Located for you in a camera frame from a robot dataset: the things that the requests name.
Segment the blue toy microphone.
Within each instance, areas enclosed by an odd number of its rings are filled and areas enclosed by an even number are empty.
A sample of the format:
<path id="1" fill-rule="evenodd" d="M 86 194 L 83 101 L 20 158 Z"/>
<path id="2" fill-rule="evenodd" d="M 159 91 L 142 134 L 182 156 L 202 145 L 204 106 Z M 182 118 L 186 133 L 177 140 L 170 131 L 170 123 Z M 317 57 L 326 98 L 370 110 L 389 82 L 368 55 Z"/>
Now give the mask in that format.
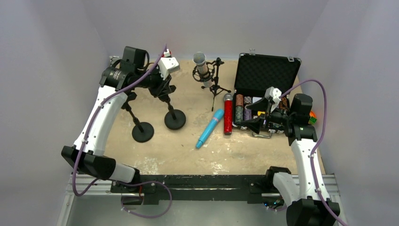
<path id="1" fill-rule="evenodd" d="M 207 139 L 209 138 L 209 136 L 211 135 L 211 133 L 213 132 L 213 130 L 215 129 L 215 127 L 217 126 L 217 124 L 219 123 L 219 121 L 222 119 L 223 116 L 224 116 L 223 109 L 218 109 L 217 111 L 215 111 L 209 124 L 206 126 L 201 136 L 199 137 L 195 145 L 196 149 L 200 149 L 204 145 L 204 143 L 207 141 Z"/>

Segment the rhinestone silver microphone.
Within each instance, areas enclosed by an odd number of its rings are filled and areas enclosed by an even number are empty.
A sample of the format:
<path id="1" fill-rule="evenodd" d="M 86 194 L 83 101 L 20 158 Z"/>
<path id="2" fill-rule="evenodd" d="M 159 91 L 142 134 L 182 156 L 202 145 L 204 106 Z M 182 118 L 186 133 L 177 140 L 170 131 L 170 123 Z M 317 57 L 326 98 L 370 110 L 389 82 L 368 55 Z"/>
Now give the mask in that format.
<path id="1" fill-rule="evenodd" d="M 205 54 L 202 52 L 196 52 L 193 55 L 193 62 L 196 65 L 193 70 L 193 78 L 195 81 L 202 82 L 204 88 L 210 88 L 212 86 L 212 77 L 207 65 Z"/>

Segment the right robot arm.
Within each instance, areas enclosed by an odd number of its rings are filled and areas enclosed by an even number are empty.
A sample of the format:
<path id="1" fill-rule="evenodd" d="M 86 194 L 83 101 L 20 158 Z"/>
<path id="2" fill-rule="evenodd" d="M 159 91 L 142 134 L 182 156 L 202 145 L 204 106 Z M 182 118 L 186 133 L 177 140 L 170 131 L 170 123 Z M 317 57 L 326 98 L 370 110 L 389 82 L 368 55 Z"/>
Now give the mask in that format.
<path id="1" fill-rule="evenodd" d="M 339 203 L 331 200 L 322 179 L 316 145 L 320 141 L 315 128 L 308 123 L 313 99 L 306 94 L 296 94 L 289 111 L 278 109 L 277 94 L 265 95 L 247 109 L 261 111 L 255 119 L 241 124 L 255 133 L 270 122 L 282 124 L 288 144 L 294 154 L 299 183 L 279 169 L 271 174 L 271 183 L 277 188 L 287 207 L 286 221 L 289 226 L 333 226 L 340 214 Z"/>

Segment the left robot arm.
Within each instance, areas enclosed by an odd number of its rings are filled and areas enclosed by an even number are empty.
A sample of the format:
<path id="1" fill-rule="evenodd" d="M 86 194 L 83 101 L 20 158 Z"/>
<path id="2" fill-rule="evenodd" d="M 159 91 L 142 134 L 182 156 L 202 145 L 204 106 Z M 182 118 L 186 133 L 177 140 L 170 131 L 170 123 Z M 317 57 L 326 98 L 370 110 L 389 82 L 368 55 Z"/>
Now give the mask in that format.
<path id="1" fill-rule="evenodd" d="M 154 63 L 146 50 L 125 47 L 123 57 L 106 68 L 100 79 L 95 105 L 79 137 L 72 146 L 62 149 L 62 157 L 72 166 L 74 174 L 84 173 L 101 180 L 129 184 L 140 181 L 134 167 L 119 164 L 105 156 L 105 146 L 120 110 L 131 112 L 130 101 L 136 98 L 135 88 L 148 89 L 150 94 L 168 105 L 165 125 L 178 130 L 185 125 L 185 114 L 171 105 L 169 95 L 175 91 L 171 74 L 180 65 L 165 48 Z"/>

